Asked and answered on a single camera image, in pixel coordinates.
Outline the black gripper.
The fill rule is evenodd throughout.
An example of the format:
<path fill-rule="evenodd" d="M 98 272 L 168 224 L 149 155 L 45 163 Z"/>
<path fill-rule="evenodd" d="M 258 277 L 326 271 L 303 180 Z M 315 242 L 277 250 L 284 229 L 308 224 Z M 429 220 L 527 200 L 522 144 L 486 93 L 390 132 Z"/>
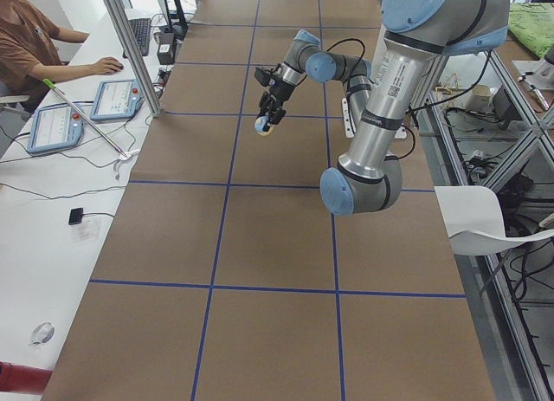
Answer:
<path fill-rule="evenodd" d="M 269 75 L 266 78 L 268 93 L 264 93 L 259 101 L 259 116 L 269 112 L 269 124 L 278 125 L 287 111 L 283 104 L 287 102 L 294 91 L 294 84 L 282 80 L 277 75 Z"/>

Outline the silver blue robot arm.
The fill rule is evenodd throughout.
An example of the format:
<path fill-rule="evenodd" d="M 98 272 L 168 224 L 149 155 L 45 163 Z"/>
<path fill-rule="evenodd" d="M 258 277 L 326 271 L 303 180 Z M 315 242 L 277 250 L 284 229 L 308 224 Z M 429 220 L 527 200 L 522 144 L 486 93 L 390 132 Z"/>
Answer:
<path fill-rule="evenodd" d="M 336 166 L 325 170 L 319 189 L 335 215 L 389 208 L 402 189 L 399 158 L 390 150 L 428 63 L 495 49 L 506 39 L 510 0 L 383 0 L 383 36 L 375 61 L 338 55 L 301 29 L 283 62 L 257 68 L 266 88 L 255 130 L 269 134 L 285 116 L 284 103 L 306 76 L 342 83 L 355 134 Z"/>

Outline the person's right hand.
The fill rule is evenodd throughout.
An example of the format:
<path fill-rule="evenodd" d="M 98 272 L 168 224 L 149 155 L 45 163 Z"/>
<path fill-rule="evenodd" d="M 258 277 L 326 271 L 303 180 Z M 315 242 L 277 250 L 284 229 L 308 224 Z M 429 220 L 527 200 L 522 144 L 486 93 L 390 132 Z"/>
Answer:
<path fill-rule="evenodd" d="M 121 72 L 124 65 L 116 58 L 103 57 L 93 65 L 93 73 L 96 75 L 110 75 Z"/>

